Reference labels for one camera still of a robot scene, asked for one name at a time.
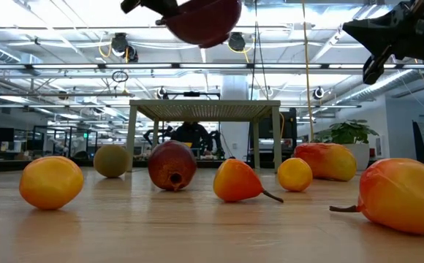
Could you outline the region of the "black equipment cabinet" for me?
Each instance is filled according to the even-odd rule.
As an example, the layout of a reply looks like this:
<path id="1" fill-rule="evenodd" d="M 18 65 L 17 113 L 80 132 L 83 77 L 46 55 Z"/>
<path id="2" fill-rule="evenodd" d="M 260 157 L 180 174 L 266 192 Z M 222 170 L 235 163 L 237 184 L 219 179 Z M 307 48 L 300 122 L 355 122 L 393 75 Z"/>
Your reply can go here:
<path id="1" fill-rule="evenodd" d="M 297 111 L 295 108 L 289 108 L 280 112 L 279 135 L 281 136 L 281 155 L 282 160 L 286 160 L 293 155 L 297 145 Z M 258 125 L 260 144 L 259 157 L 260 162 L 273 162 L 273 120 L 271 115 L 263 118 Z"/>

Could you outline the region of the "black cage frame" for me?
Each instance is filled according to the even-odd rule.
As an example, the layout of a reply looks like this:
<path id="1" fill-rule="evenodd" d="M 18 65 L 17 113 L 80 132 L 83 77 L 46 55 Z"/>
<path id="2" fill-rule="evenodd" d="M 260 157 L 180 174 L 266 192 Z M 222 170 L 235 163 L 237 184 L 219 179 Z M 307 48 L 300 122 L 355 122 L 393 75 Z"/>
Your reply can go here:
<path id="1" fill-rule="evenodd" d="M 98 148 L 99 133 L 75 126 L 34 126 L 26 149 L 34 156 L 64 156 L 89 160 Z"/>

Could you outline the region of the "person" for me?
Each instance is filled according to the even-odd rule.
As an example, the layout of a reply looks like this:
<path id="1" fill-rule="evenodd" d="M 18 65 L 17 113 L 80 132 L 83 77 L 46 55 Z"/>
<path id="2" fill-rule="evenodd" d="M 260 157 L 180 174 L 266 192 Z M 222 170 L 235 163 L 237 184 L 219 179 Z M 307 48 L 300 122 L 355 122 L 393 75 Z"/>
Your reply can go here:
<path id="1" fill-rule="evenodd" d="M 198 122 L 183 122 L 171 136 L 172 140 L 179 142 L 190 142 L 192 148 L 200 148 L 201 142 L 205 143 L 203 153 L 208 155 L 213 149 L 211 136 L 207 130 Z"/>

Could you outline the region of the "green potted plant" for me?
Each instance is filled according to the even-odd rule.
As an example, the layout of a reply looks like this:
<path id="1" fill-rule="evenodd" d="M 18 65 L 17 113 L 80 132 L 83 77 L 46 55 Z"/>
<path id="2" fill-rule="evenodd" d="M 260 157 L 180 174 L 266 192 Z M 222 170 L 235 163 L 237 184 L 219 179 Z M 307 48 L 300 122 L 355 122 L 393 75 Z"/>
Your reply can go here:
<path id="1" fill-rule="evenodd" d="M 355 157 L 357 170 L 363 171 L 370 159 L 369 135 L 379 136 L 366 120 L 347 120 L 331 124 L 329 129 L 317 132 L 314 141 L 344 145 Z"/>

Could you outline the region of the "black standing panel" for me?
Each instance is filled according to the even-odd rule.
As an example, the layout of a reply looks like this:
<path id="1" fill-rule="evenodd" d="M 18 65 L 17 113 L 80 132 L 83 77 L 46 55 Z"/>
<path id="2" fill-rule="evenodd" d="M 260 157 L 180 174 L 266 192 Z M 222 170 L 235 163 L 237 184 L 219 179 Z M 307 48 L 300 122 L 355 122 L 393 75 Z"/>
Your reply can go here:
<path id="1" fill-rule="evenodd" d="M 420 127 L 416 121 L 412 122 L 413 135 L 414 135 L 414 149 L 416 154 L 416 159 L 424 163 L 424 142 L 423 137 L 420 131 Z"/>

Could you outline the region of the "dark red toy pomegranate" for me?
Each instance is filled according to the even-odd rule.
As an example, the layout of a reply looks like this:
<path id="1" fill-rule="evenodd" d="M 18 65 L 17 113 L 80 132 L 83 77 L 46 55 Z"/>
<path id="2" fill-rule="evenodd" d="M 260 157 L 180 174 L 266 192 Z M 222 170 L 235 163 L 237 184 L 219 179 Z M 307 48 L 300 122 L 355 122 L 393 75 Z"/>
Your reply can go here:
<path id="1" fill-rule="evenodd" d="M 148 158 L 151 181 L 166 191 L 178 191 L 188 186 L 196 170 L 197 162 L 192 150 L 176 140 L 157 145 Z"/>

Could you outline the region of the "pale green perforated metal stand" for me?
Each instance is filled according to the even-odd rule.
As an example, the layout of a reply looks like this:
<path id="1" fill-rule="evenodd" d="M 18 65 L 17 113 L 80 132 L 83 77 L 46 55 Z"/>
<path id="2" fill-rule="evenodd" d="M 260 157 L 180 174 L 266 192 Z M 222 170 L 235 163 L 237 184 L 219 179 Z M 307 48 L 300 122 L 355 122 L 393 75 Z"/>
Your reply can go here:
<path id="1" fill-rule="evenodd" d="M 278 169 L 282 163 L 280 106 L 279 100 L 131 100 L 126 150 L 132 158 L 138 113 L 154 121 L 155 135 L 161 121 L 249 122 L 253 125 L 254 166 L 259 169 L 258 124 L 262 118 L 270 115 L 273 123 L 274 169 Z"/>

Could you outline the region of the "black aluminium table frame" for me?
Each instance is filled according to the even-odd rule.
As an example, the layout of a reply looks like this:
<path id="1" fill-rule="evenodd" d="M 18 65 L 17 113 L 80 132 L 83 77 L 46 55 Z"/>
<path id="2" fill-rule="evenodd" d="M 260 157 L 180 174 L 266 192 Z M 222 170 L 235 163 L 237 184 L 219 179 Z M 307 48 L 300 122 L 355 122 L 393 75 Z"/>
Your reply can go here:
<path id="1" fill-rule="evenodd" d="M 92 167 L 92 160 L 73 160 L 79 167 Z M 0 161 L 0 172 L 17 171 L 24 169 L 31 161 L 18 161 L 18 160 L 7 160 Z M 198 168 L 218 168 L 222 164 L 222 161 L 197 161 Z M 145 168 L 147 167 L 147 161 L 133 161 L 133 167 Z M 273 169 L 274 165 L 272 162 L 263 161 L 260 163 L 260 168 Z"/>

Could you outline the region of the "magenta plastic colander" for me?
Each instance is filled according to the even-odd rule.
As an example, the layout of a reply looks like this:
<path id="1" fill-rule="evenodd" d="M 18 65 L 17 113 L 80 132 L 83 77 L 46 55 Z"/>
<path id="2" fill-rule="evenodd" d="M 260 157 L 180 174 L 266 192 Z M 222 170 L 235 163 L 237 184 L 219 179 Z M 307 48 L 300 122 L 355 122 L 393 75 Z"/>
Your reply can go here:
<path id="1" fill-rule="evenodd" d="M 157 23 L 185 43 L 210 48 L 230 37 L 241 16 L 242 0 L 189 0 L 178 9 L 178 15 Z"/>

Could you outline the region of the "brown green toy kiwi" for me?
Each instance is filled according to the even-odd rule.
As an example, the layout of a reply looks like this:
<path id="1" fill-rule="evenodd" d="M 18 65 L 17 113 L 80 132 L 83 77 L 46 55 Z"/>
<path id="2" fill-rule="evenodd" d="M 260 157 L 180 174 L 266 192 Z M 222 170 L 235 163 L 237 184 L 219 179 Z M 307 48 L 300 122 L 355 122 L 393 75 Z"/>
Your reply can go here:
<path id="1" fill-rule="evenodd" d="M 94 169 L 106 178 L 123 175 L 129 164 L 129 154 L 120 145 L 103 145 L 94 155 Z"/>

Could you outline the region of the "orange yellow toy pear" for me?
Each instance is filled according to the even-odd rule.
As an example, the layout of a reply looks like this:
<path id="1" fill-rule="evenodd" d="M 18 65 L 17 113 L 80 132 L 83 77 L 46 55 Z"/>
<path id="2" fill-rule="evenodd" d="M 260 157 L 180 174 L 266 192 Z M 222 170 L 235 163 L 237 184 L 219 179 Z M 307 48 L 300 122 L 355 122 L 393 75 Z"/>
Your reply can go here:
<path id="1" fill-rule="evenodd" d="M 281 163 L 277 171 L 280 186 L 287 191 L 302 192 L 306 190 L 313 174 L 310 166 L 301 158 L 290 158 Z"/>
<path id="2" fill-rule="evenodd" d="M 405 158 L 376 161 L 360 176 L 357 204 L 329 210 L 362 213 L 375 224 L 424 235 L 424 164 Z"/>
<path id="3" fill-rule="evenodd" d="M 58 210 L 82 190 L 81 168 L 63 156 L 47 156 L 25 166 L 19 192 L 25 201 L 40 210 Z"/>
<path id="4" fill-rule="evenodd" d="M 238 202 L 264 194 L 283 203 L 284 200 L 266 191 L 256 172 L 245 162 L 227 159 L 217 169 L 213 191 L 225 202 Z"/>

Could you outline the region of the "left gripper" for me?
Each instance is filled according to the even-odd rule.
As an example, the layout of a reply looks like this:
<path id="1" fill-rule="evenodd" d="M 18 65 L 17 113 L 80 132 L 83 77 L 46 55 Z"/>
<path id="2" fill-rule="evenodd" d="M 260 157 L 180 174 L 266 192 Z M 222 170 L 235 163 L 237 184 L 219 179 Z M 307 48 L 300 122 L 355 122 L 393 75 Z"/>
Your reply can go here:
<path id="1" fill-rule="evenodd" d="M 120 8 L 127 14 L 141 4 L 166 18 L 180 13 L 177 0 L 123 0 L 120 3 Z"/>

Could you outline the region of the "red orange toy mango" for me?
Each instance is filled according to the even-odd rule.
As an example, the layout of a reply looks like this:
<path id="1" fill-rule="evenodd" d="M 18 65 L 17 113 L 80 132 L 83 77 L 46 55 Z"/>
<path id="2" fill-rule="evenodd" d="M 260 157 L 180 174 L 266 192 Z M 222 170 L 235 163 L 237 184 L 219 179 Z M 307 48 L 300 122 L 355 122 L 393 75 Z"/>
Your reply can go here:
<path id="1" fill-rule="evenodd" d="M 357 172 L 352 152 L 335 143 L 309 142 L 298 145 L 294 156 L 304 160 L 317 179 L 350 181 Z"/>

